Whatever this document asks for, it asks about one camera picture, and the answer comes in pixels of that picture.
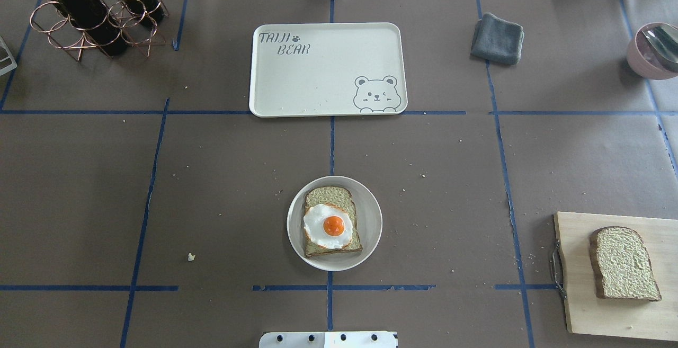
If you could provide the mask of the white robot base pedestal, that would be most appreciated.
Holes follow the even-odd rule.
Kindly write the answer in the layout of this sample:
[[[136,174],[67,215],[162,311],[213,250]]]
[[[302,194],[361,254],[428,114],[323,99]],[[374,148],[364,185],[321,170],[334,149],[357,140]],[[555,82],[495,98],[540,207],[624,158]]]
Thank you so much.
[[[265,333],[259,347],[398,347],[390,331],[325,331]]]

